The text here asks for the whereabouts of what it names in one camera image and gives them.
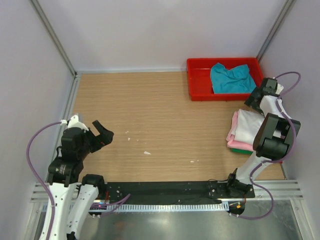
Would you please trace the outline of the white t shirt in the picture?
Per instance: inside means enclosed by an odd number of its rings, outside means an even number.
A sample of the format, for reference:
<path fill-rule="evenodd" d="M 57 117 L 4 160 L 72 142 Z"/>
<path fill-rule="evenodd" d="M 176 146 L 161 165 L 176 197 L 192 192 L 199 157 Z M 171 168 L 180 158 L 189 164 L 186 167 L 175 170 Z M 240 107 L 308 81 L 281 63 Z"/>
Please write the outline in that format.
<path fill-rule="evenodd" d="M 238 142 L 253 145 L 264 119 L 265 117 L 261 114 L 240 109 L 238 111 L 234 139 Z"/>

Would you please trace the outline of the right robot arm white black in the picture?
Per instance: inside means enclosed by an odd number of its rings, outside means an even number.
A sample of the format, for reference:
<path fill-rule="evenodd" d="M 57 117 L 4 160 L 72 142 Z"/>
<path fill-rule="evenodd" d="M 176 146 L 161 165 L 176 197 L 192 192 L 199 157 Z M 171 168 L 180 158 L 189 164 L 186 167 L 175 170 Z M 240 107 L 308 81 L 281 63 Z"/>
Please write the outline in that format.
<path fill-rule="evenodd" d="M 228 176 L 225 192 L 229 197 L 248 197 L 260 173 L 284 160 L 295 145 L 301 123 L 291 118 L 283 107 L 285 93 L 277 79 L 264 78 L 244 102 L 263 114 L 264 120 L 254 138 L 253 153 L 244 165 Z"/>

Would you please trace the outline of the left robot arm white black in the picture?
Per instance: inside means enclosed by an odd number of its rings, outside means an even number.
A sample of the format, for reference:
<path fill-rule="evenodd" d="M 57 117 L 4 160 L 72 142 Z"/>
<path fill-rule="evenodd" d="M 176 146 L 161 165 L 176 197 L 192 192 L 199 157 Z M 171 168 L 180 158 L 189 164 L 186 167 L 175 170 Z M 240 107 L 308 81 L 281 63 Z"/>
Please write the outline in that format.
<path fill-rule="evenodd" d="M 94 200 L 106 194 L 104 177 L 87 174 L 78 184 L 84 168 L 85 158 L 109 145 L 114 133 L 99 121 L 92 124 L 98 135 L 81 122 L 68 121 L 63 131 L 58 154 L 48 167 L 49 196 L 45 220 L 40 234 L 41 240 L 77 240 L 81 227 Z"/>

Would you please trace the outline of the teal t shirt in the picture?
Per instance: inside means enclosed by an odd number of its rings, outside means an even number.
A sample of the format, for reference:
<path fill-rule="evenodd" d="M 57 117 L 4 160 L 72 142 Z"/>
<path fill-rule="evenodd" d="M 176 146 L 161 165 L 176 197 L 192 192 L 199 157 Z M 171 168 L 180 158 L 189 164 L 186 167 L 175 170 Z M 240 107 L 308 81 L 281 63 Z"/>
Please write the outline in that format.
<path fill-rule="evenodd" d="M 250 94 L 257 86 L 247 64 L 227 69 L 218 62 L 210 69 L 210 80 L 215 94 Z"/>

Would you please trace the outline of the folded pink t shirt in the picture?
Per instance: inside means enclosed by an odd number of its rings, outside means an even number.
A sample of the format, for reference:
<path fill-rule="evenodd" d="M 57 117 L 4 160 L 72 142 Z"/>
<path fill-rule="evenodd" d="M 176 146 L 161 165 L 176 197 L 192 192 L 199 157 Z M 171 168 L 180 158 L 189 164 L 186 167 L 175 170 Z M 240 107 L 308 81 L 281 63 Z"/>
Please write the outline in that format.
<path fill-rule="evenodd" d="M 253 146 L 251 144 L 235 140 L 236 127 L 238 125 L 238 113 L 238 111 L 235 111 L 231 119 L 231 128 L 226 137 L 227 147 L 230 149 L 252 152 Z"/>

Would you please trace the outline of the red plastic tray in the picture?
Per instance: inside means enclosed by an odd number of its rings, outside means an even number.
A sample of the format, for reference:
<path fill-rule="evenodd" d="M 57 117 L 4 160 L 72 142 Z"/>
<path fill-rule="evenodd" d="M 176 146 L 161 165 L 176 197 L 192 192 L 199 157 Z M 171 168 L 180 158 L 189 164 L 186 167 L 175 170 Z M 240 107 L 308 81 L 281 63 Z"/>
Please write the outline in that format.
<path fill-rule="evenodd" d="M 211 82 L 211 68 L 220 63 L 227 69 L 248 65 L 249 73 L 256 86 L 260 86 L 263 73 L 255 57 L 189 58 L 186 60 L 188 91 L 192 101 L 245 101 L 248 93 L 215 93 Z"/>

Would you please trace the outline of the folded green t shirt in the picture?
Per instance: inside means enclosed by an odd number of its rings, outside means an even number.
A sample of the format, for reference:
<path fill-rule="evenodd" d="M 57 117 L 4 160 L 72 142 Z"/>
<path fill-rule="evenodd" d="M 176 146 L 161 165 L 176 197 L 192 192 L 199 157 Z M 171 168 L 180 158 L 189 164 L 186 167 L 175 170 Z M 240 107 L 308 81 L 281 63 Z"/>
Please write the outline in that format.
<path fill-rule="evenodd" d="M 253 152 L 249 150 L 244 150 L 244 149 L 238 149 L 238 148 L 231 148 L 230 149 L 234 153 L 240 153 L 240 154 L 246 154 L 246 155 L 251 155 Z"/>

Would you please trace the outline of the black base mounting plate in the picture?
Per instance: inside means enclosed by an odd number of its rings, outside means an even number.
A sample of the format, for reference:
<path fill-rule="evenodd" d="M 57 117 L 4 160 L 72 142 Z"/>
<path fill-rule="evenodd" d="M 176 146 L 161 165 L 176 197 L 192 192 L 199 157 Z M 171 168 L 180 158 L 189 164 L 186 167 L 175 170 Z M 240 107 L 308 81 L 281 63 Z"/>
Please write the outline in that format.
<path fill-rule="evenodd" d="M 226 181 L 154 181 L 108 182 L 105 184 L 107 200 L 125 201 L 128 205 L 202 205 L 218 204 L 222 199 L 253 199 L 252 185 L 233 188 Z"/>

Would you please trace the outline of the right aluminium frame post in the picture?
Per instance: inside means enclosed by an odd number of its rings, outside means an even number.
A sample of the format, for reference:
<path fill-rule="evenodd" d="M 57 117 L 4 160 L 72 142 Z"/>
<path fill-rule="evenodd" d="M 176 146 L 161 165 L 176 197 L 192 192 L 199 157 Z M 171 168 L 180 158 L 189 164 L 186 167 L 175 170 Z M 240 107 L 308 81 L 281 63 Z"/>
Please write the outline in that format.
<path fill-rule="evenodd" d="M 284 24 L 286 18 L 290 14 L 290 12 L 293 9 L 293 7 L 294 7 L 296 2 L 297 2 L 297 0 L 286 0 L 284 2 L 279 14 L 275 18 L 275 21 L 274 21 L 272 27 L 270 28 L 270 30 L 269 30 L 269 32 L 268 32 L 268 34 L 267 34 L 262 46 L 260 47 L 260 49 L 258 51 L 258 54 L 256 55 L 256 59 L 257 59 L 257 61 L 259 63 L 263 59 L 263 57 L 266 54 L 266 52 L 267 52 L 268 48 L 270 47 L 271 43 L 273 42 L 273 40 L 275 39 L 276 35 L 280 31 L 282 25 Z"/>

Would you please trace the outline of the aluminium frame post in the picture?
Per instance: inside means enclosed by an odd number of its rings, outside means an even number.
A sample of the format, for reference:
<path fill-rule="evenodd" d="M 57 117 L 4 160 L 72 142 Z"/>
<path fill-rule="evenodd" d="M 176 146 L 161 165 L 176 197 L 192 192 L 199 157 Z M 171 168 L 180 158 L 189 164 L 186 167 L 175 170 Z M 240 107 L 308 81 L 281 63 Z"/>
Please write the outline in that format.
<path fill-rule="evenodd" d="M 54 28 L 52 27 L 46 13 L 44 12 L 41 4 L 38 0 L 30 0 L 30 4 L 32 5 L 35 13 L 39 17 L 41 23 L 43 24 L 46 32 L 48 33 L 50 39 L 52 40 L 54 46 L 56 47 L 58 53 L 60 54 L 62 60 L 66 64 L 68 70 L 70 71 L 71 75 L 75 78 L 77 76 L 77 71 L 75 70 L 74 66 L 72 65 L 65 49 L 63 48 Z"/>
<path fill-rule="evenodd" d="M 267 34 L 262 46 L 260 47 L 260 49 L 258 51 L 258 54 L 256 55 L 256 59 L 257 59 L 257 61 L 259 63 L 263 59 L 263 57 L 266 54 L 266 52 L 267 52 L 268 48 L 270 47 L 271 43 L 273 42 L 273 40 L 275 39 L 276 35 L 280 31 L 282 25 L 284 24 L 286 18 L 290 14 L 290 12 L 293 9 L 293 7 L 294 7 L 296 2 L 297 2 L 297 0 L 286 0 L 284 2 L 279 14 L 275 18 L 275 21 L 274 21 L 272 27 L 270 28 L 270 30 L 269 30 L 269 32 L 268 32 L 268 34 Z"/>

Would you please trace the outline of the aluminium front rail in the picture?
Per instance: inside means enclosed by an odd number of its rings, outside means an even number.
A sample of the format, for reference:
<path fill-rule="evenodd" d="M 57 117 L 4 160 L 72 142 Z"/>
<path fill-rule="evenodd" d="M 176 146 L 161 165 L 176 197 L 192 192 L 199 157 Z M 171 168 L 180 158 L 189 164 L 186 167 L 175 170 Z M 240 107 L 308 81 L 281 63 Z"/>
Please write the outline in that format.
<path fill-rule="evenodd" d="M 303 194 L 297 180 L 256 180 L 254 182 L 272 194 L 275 200 L 301 200 Z M 47 203 L 49 197 L 44 188 L 36 183 L 31 195 L 31 203 Z"/>

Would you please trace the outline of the left aluminium frame post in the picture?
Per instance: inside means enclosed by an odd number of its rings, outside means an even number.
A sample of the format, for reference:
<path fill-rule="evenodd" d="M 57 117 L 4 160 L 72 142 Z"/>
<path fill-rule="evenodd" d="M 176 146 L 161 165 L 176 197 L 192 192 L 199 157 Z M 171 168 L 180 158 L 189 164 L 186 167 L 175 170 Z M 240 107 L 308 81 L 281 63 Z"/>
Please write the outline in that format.
<path fill-rule="evenodd" d="M 63 48 L 54 28 L 52 27 L 46 13 L 44 12 L 41 4 L 38 0 L 30 0 L 30 4 L 32 5 L 35 13 L 39 17 L 41 23 L 43 24 L 46 32 L 48 33 L 50 39 L 52 40 L 54 46 L 56 47 L 58 53 L 60 54 L 62 60 L 66 64 L 68 70 L 70 71 L 71 75 L 75 78 L 77 76 L 77 71 L 75 70 L 74 66 L 72 65 L 65 49 Z"/>

